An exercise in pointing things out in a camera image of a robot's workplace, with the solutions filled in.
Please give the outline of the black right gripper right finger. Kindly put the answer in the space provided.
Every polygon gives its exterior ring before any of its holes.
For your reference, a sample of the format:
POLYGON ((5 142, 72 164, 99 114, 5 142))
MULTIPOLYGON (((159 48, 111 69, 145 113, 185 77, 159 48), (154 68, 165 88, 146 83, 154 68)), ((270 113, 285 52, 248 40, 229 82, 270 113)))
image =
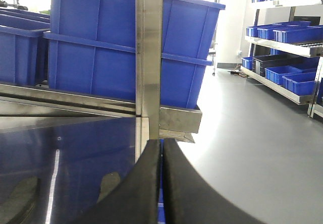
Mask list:
POLYGON ((175 139, 163 143, 166 223, 260 223, 224 198, 195 170, 175 139))

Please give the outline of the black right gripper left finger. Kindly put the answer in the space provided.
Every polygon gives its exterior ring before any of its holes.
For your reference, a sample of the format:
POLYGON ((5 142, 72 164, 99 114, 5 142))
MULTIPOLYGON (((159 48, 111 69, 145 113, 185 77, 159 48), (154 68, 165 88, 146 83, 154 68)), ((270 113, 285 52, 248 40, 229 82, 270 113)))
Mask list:
POLYGON ((148 140, 128 175, 73 223, 157 223, 161 142, 148 140))

